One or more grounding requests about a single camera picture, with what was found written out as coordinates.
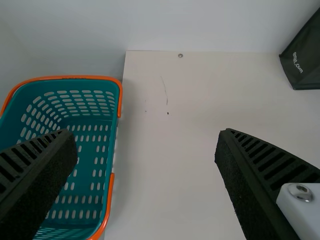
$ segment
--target teal basket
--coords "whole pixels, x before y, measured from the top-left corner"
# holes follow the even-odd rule
[[[35,78],[9,93],[0,150],[59,129],[73,132],[77,145],[77,164],[35,240],[99,239],[110,213],[121,100],[121,83],[104,76]]]

